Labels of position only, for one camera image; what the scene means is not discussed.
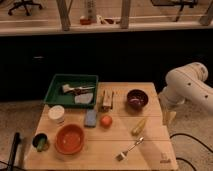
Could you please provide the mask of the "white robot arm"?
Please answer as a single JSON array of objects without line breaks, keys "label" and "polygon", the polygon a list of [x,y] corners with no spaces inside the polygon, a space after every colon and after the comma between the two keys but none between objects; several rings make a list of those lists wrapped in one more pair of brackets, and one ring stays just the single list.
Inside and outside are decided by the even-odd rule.
[{"label": "white robot arm", "polygon": [[200,62],[172,69],[166,74],[166,86],[158,94],[164,125],[172,122],[176,116],[174,108],[185,100],[213,114],[213,88],[205,84],[207,78],[207,67]]}]

